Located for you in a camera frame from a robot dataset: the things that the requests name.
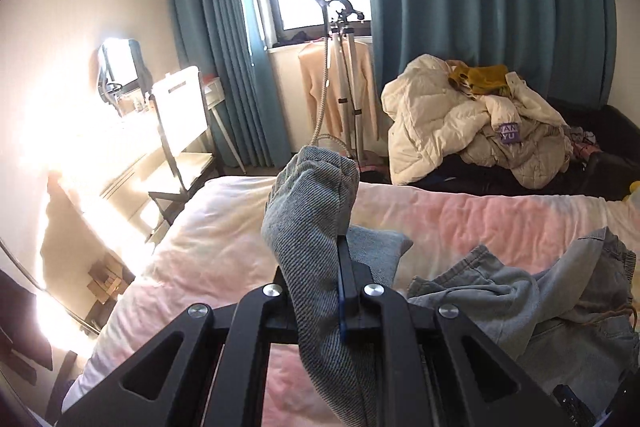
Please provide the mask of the hanging black clothes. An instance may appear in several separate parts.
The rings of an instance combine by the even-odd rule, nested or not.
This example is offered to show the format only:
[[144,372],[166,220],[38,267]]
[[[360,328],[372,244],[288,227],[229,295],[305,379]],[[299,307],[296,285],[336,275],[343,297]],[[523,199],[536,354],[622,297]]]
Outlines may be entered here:
[[40,331],[37,297],[1,272],[0,282],[1,362],[27,384],[37,384],[35,366],[52,371],[52,348]]

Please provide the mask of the white folding chair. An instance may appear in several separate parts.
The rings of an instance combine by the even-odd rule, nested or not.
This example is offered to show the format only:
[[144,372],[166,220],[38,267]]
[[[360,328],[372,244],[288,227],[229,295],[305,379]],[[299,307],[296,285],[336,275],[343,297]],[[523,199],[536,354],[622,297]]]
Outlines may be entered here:
[[216,151],[201,74],[189,66],[153,84],[155,110],[165,160],[143,182],[144,191],[171,225],[194,194],[224,174]]

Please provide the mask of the cardboard box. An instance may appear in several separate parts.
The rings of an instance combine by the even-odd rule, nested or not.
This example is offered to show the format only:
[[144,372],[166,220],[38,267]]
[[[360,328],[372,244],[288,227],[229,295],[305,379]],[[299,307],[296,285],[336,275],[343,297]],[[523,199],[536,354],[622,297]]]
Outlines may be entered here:
[[91,265],[89,277],[91,280],[87,288],[101,305],[108,300],[116,300],[134,281],[134,274],[110,254],[105,254]]

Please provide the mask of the pastel tie-dye duvet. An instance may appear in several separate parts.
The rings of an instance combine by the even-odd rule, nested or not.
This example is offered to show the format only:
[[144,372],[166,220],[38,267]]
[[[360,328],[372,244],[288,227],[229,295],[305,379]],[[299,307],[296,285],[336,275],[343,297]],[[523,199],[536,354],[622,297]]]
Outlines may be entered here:
[[474,196],[363,183],[345,205],[335,194],[288,190],[272,178],[208,182],[156,248],[96,340],[64,398],[72,407],[191,303],[235,303],[273,276],[278,260],[330,260],[339,231],[349,245],[390,262],[392,285],[450,283],[473,251],[538,273],[571,243],[610,232],[605,248],[628,257],[614,283],[639,287],[639,203],[584,195]]

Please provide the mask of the cream puffer jacket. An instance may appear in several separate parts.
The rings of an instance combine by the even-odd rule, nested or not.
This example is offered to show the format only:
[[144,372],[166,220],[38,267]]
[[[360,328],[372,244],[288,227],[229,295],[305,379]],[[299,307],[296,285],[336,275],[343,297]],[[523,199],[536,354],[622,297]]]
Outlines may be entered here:
[[383,88],[382,109],[392,120],[387,144],[393,184],[407,185],[424,178],[446,156],[469,146],[485,127],[510,145],[522,141],[523,120],[566,126],[561,114],[509,69],[510,98],[470,98],[454,89],[448,76],[459,63],[423,54]]

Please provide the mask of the black sofa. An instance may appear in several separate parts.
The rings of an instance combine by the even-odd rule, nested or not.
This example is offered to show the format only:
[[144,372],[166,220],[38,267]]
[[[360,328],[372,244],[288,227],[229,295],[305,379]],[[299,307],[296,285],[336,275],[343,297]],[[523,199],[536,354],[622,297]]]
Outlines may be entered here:
[[523,120],[522,141],[504,144],[485,127],[464,150],[411,184],[432,192],[586,195],[622,200],[639,180],[639,127],[612,106],[555,105],[564,128]]

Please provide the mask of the yellow plush toy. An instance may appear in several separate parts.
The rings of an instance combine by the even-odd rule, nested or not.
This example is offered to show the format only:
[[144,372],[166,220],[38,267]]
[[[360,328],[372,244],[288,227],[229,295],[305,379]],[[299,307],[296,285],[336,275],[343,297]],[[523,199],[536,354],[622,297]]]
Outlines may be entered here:
[[632,194],[635,191],[639,190],[639,188],[640,188],[640,181],[636,181],[634,183],[631,183],[631,186],[629,187],[630,194]]

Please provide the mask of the mustard yellow garment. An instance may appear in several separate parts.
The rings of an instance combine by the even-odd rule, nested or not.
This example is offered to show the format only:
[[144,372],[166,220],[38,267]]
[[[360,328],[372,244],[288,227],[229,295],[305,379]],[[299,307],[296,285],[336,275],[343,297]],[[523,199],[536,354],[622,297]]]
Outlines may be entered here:
[[511,89],[506,82],[506,65],[470,67],[464,63],[454,65],[448,76],[450,86],[470,98],[498,95],[510,98]]

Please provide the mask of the teal left curtain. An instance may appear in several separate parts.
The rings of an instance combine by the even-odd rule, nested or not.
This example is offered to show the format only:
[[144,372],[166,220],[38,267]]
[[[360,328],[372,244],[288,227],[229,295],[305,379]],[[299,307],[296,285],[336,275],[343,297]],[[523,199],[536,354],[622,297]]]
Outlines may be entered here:
[[228,166],[282,167],[292,156],[257,0],[171,0],[181,66],[219,79],[213,122]]

